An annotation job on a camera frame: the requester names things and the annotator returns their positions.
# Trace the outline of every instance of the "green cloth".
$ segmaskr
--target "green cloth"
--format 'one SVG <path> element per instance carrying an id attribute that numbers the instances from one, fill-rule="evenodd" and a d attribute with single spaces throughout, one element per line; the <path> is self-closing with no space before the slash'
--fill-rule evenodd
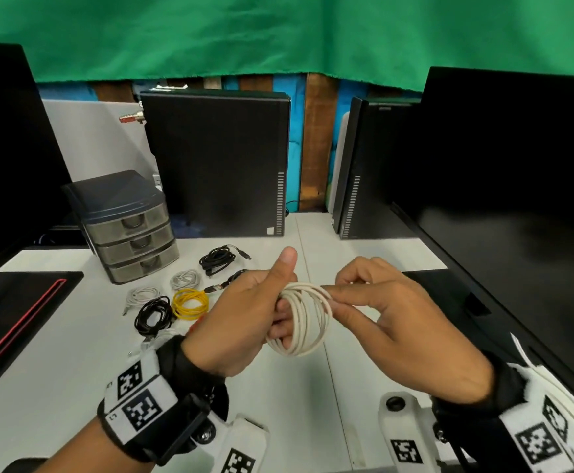
<path id="1" fill-rule="evenodd" d="M 322 72 L 421 90 L 431 65 L 574 74 L 574 0 L 0 0 L 39 82 Z"/>

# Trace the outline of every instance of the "wooden plank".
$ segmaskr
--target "wooden plank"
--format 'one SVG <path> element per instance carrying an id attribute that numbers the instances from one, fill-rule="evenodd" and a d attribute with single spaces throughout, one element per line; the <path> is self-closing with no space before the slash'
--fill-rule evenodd
<path id="1" fill-rule="evenodd" d="M 378 84 L 371 84 L 368 87 L 369 98 L 398 98 L 403 94 L 403 91 L 398 87 L 379 86 Z"/>
<path id="2" fill-rule="evenodd" d="M 168 78 L 166 83 L 169 86 L 184 86 L 190 89 L 204 89 L 204 78 Z"/>
<path id="3" fill-rule="evenodd" d="M 300 211 L 324 207 L 338 90 L 336 78 L 319 73 L 307 75 Z"/>
<path id="4" fill-rule="evenodd" d="M 136 102 L 131 81 L 92 81 L 90 86 L 99 101 Z"/>
<path id="5" fill-rule="evenodd" d="M 204 89 L 221 89 L 221 77 L 206 76 L 204 78 Z"/>
<path id="6" fill-rule="evenodd" d="M 242 74 L 239 89 L 242 91 L 273 91 L 274 76 L 271 74 Z"/>

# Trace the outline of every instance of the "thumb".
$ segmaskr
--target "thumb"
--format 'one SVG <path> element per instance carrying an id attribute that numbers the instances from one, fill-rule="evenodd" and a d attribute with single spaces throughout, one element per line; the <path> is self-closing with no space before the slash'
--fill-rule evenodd
<path id="1" fill-rule="evenodd" d="M 360 310 L 334 300 L 329 300 L 329 305 L 333 317 L 353 333 L 370 357 L 377 352 L 387 352 L 393 346 L 391 339 Z"/>
<path id="2" fill-rule="evenodd" d="M 261 282 L 261 289 L 268 295 L 277 297 L 291 281 L 297 261 L 298 252 L 293 247 L 285 247 L 267 273 L 265 280 Z"/>

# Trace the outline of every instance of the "coiled yellow cable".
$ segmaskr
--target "coiled yellow cable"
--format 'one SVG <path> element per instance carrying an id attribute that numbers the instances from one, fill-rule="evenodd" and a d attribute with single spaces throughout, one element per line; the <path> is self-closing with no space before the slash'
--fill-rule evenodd
<path id="1" fill-rule="evenodd" d="M 201 305 L 190 308 L 184 307 L 184 304 L 192 299 L 199 301 Z M 171 304 L 175 317 L 182 320 L 197 320 L 204 313 L 208 312 L 208 295 L 204 291 L 182 289 L 172 297 Z"/>

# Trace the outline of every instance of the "black computer tower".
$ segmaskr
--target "black computer tower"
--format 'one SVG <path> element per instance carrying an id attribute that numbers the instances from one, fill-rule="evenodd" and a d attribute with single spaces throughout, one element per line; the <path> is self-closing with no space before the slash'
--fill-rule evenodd
<path id="1" fill-rule="evenodd" d="M 176 237 L 283 236 L 291 100 L 284 93 L 141 93 Z"/>
<path id="2" fill-rule="evenodd" d="M 411 156 L 406 138 L 419 100 L 353 98 L 331 223 L 341 239 L 416 235 L 392 212 L 394 160 Z"/>

